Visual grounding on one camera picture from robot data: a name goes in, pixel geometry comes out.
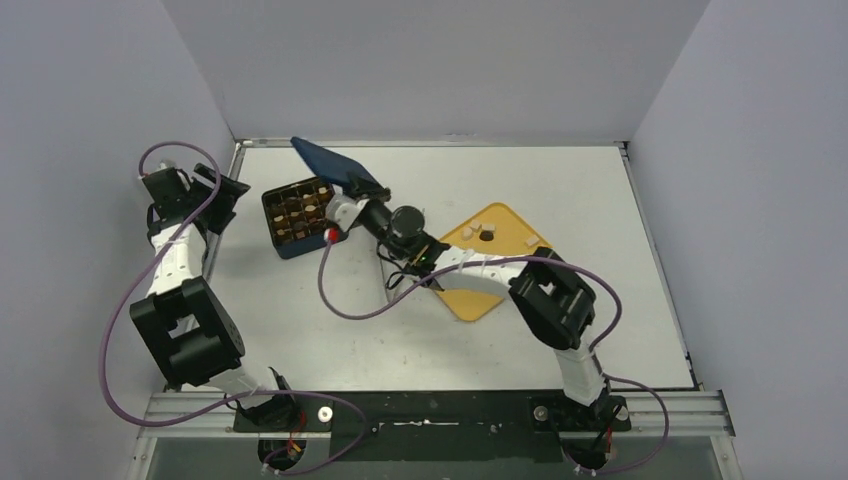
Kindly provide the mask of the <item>blue box lid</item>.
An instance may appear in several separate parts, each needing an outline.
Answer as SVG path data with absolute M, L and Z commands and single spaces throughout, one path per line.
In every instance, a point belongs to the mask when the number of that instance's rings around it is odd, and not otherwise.
M 313 174 L 325 182 L 350 190 L 357 183 L 380 186 L 374 176 L 359 162 L 301 137 L 291 137 L 290 144 Z

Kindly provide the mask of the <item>blue chocolate box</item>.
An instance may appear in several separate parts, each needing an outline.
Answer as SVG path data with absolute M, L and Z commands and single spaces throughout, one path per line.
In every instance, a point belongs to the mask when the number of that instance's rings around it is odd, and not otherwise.
M 331 227 L 325 213 L 334 194 L 332 185 L 312 177 L 261 195 L 271 242 L 281 259 L 325 248 L 324 233 Z

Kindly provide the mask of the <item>metal tongs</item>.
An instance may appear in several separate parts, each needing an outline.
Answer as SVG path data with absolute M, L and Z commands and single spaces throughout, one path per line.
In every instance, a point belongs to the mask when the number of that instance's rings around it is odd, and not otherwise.
M 378 252 L 378 260 L 382 275 L 384 294 L 388 302 L 392 302 L 398 295 L 398 288 L 405 280 L 403 266 L 394 259 Z

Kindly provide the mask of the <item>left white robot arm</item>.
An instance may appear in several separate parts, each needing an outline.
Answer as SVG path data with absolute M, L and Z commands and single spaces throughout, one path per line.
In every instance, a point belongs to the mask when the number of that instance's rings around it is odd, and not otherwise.
M 161 163 L 142 183 L 152 198 L 147 235 L 160 260 L 145 296 L 129 307 L 133 324 L 174 388 L 215 388 L 236 400 L 256 427 L 284 430 L 301 420 L 284 377 L 246 359 L 244 340 L 203 275 L 211 238 L 234 219 L 249 185 L 221 179 L 198 163 L 193 172 Z

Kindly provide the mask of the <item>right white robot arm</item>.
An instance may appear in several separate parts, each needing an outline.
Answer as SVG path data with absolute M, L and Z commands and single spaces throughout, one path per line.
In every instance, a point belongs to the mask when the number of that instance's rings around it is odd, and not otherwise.
M 370 174 L 343 174 L 341 193 L 327 208 L 336 225 L 361 225 L 383 246 L 402 274 L 435 291 L 467 290 L 513 302 L 534 337 L 554 350 L 567 397 L 566 414 L 589 428 L 606 412 L 607 383 L 596 366 L 588 331 L 596 294 L 548 247 L 524 256 L 486 255 L 429 235 L 411 206 L 390 210 L 389 197 Z

